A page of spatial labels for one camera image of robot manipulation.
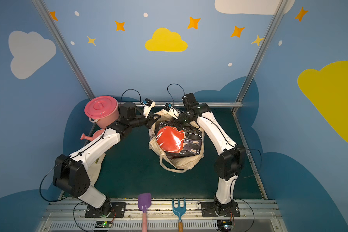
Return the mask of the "cream canvas tote bag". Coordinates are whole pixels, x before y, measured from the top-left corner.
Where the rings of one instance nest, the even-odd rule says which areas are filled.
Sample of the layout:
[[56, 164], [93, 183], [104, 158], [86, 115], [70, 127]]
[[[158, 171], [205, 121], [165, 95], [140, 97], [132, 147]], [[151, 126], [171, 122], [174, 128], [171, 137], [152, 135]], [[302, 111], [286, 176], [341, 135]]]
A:
[[192, 169], [204, 157], [205, 131], [194, 122], [178, 130], [174, 115], [179, 115], [179, 111], [176, 109], [162, 109], [156, 114], [160, 118], [148, 131], [149, 148], [159, 156], [161, 167], [174, 173]]

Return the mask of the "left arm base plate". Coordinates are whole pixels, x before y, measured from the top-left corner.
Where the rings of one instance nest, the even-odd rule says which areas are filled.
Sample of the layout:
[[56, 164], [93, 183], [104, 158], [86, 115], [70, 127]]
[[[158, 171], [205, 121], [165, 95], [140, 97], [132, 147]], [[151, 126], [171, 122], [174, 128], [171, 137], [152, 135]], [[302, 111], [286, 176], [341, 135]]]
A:
[[126, 210], [125, 202], [105, 203], [100, 208], [87, 205], [85, 218], [123, 218]]

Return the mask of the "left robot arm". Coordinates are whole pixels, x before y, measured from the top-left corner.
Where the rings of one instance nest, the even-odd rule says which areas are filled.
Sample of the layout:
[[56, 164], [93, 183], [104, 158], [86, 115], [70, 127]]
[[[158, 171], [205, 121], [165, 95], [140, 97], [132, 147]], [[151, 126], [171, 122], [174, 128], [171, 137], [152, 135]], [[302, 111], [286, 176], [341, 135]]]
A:
[[80, 150], [56, 158], [53, 185], [83, 201], [106, 215], [110, 211], [110, 200], [91, 183], [87, 170], [107, 150], [124, 139], [133, 128], [150, 128], [159, 119], [151, 112], [156, 103], [150, 99], [142, 102], [143, 109], [137, 115], [137, 106], [125, 102], [119, 107], [120, 116], [109, 124], [103, 133]]

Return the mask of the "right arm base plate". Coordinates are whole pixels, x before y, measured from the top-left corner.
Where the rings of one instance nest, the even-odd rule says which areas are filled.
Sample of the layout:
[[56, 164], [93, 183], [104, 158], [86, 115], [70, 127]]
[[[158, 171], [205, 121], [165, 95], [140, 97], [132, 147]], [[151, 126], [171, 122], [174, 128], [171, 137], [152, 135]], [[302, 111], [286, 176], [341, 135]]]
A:
[[204, 218], [214, 217], [240, 217], [240, 210], [237, 202], [231, 201], [228, 204], [222, 205], [219, 202], [200, 202], [198, 208]]

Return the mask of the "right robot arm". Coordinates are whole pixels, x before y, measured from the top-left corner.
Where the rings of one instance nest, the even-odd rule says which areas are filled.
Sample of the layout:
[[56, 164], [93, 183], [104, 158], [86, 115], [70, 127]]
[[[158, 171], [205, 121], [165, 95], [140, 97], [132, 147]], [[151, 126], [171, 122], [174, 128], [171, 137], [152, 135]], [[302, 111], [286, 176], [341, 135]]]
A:
[[180, 124], [193, 121], [197, 123], [217, 151], [218, 158], [214, 167], [219, 180], [215, 202], [219, 207], [228, 207], [233, 200], [235, 182], [243, 169], [246, 153], [242, 146], [227, 135], [206, 103], [198, 103], [193, 93], [184, 95], [182, 101], [185, 112], [179, 116]]

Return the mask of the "clear-packaged red paddle set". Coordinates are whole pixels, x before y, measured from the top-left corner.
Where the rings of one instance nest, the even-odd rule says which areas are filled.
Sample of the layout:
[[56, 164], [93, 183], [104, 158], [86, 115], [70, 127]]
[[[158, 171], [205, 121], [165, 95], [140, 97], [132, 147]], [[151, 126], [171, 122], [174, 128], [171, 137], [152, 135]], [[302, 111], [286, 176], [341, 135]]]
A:
[[169, 159], [199, 155], [203, 145], [203, 132], [191, 125], [179, 130], [169, 121], [157, 124], [156, 142]]

